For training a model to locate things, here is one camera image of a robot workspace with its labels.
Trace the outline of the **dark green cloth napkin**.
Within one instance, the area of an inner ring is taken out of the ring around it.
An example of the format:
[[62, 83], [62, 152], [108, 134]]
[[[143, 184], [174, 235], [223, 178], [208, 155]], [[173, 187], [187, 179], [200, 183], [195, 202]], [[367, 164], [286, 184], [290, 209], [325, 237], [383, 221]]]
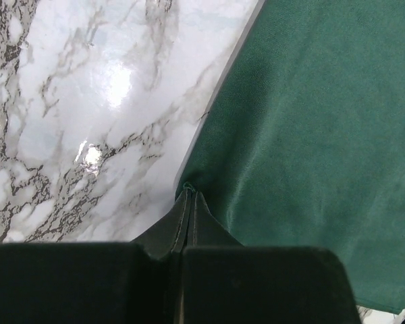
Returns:
[[179, 182], [249, 246], [318, 246], [405, 308], [405, 1], [266, 1]]

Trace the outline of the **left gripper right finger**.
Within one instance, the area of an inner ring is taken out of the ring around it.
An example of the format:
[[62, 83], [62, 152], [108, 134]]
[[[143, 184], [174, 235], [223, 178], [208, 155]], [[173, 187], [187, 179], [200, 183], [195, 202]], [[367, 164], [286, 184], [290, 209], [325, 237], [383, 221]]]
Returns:
[[183, 323], [359, 323], [344, 266], [315, 247], [245, 247], [194, 195], [182, 257]]

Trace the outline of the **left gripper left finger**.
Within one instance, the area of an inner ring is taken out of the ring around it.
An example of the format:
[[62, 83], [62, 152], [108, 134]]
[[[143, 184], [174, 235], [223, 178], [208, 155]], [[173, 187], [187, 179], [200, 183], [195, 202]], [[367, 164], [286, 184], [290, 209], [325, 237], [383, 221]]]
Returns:
[[0, 244], [0, 323], [173, 323], [190, 205], [130, 242]]

